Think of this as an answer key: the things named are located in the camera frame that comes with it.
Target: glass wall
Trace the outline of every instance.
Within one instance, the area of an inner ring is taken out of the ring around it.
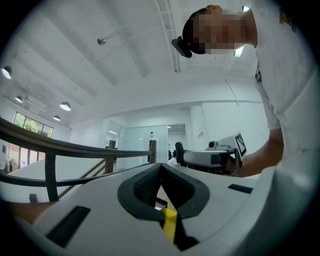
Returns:
[[[168,161],[168,126],[123,128],[120,132],[119,150],[148,151],[149,141],[157,141],[156,162]],[[128,169],[148,162],[147,156],[118,158],[117,170]]]

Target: wooden handrail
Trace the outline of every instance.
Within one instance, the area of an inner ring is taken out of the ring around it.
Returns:
[[[1,117],[0,139],[30,150],[74,158],[131,158],[154,154],[152,151],[104,149],[56,140],[23,129]]]

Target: ceiling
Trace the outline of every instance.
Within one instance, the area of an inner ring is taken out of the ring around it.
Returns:
[[[246,0],[215,0],[241,11]],[[179,56],[171,40],[182,34],[185,21],[210,0],[50,0],[44,1],[12,36],[2,65],[12,79],[0,78],[0,90],[14,102],[17,94],[34,98],[53,121],[61,115],[68,126],[72,115],[112,93],[119,82],[152,73],[211,73],[253,76],[257,59],[245,46],[240,58],[224,55]],[[97,39],[107,37],[105,45]],[[71,104],[71,112],[59,108]]]

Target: staircase railing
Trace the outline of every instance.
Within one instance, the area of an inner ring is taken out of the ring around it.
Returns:
[[[94,179],[112,175],[107,173],[99,176],[82,177],[77,179],[57,180],[56,179],[56,156],[73,158],[132,158],[148,156],[148,162],[154,164],[157,159],[157,141],[151,140],[149,151],[126,151],[117,149],[104,149],[98,147],[78,145],[65,141],[44,137],[32,131],[23,129],[0,117],[0,139],[13,143],[23,148],[45,153],[45,180],[22,178],[11,176],[0,172],[0,181],[29,187],[45,187],[50,202],[58,201],[57,187],[75,186],[88,183]]]

